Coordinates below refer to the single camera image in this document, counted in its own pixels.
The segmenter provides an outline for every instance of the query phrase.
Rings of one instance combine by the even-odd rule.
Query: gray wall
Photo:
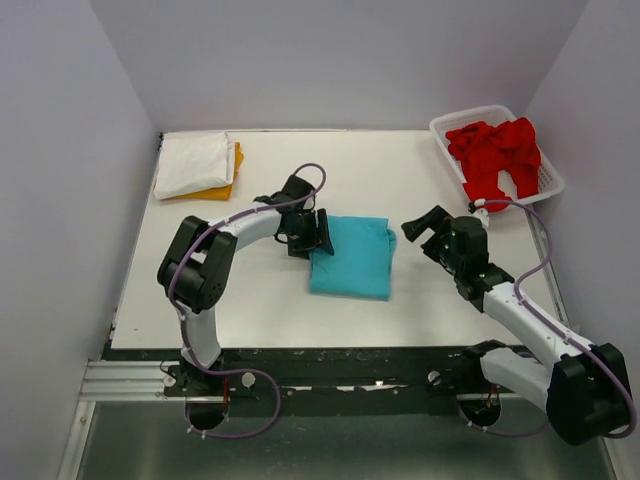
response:
[[[624,353],[640,398],[640,3],[592,0],[527,115],[567,180],[543,205],[570,319]],[[640,475],[640,433],[626,443]]]
[[[0,6],[0,476],[55,478],[156,129],[86,0]]]
[[[587,0],[92,0],[164,130],[523,113]]]

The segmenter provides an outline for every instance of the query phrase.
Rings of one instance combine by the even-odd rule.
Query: plastic basket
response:
[[[465,127],[474,122],[487,122],[491,126],[498,126],[507,120],[515,120],[516,116],[511,113],[507,107],[502,105],[491,105],[488,107],[471,108],[469,110],[463,110],[461,112],[450,113],[442,117],[434,118],[429,124],[429,130],[435,135],[438,145],[442,149],[442,153],[453,168],[456,176],[462,183],[466,183],[467,180],[460,168],[460,162],[451,156],[447,147],[449,146],[449,140],[446,139],[445,134],[451,130],[457,130],[458,128]],[[553,195],[556,195],[564,188],[564,181],[553,168],[551,162],[540,150],[540,156],[542,159],[542,165],[538,170],[538,194],[531,195],[530,197],[518,198],[516,195],[515,185],[511,181],[511,177],[506,172],[500,173],[499,187],[507,195],[513,199],[518,199],[519,202],[524,204],[530,204],[544,200]]]

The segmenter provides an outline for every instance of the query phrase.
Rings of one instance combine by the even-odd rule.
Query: white table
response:
[[[330,215],[390,219],[398,235],[389,302],[311,295],[309,262],[289,258],[271,239],[233,260],[227,289],[216,306],[218,335],[228,348],[396,347],[473,345],[487,339],[518,344],[497,322],[458,295],[452,277],[404,239],[401,223],[440,204],[466,213],[460,186],[428,131],[230,132],[245,161],[228,202],[150,196],[116,316],[114,349],[181,346],[175,311],[156,283],[156,272],[180,222],[188,215],[224,217],[254,197],[272,194],[305,162],[322,164],[327,184],[319,208]],[[319,174],[304,172],[312,183]],[[525,214],[495,215],[489,228],[491,260],[514,276],[539,262]],[[543,275],[525,290],[549,312]]]

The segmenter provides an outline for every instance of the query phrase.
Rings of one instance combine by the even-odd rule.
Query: blue towel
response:
[[[387,218],[329,216],[335,255],[311,252],[311,293],[389,300],[396,235]]]

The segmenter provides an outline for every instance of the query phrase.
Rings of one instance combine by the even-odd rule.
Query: white cloth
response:
[[[225,187],[233,182],[235,144],[225,132],[164,136],[153,194],[158,200]]]

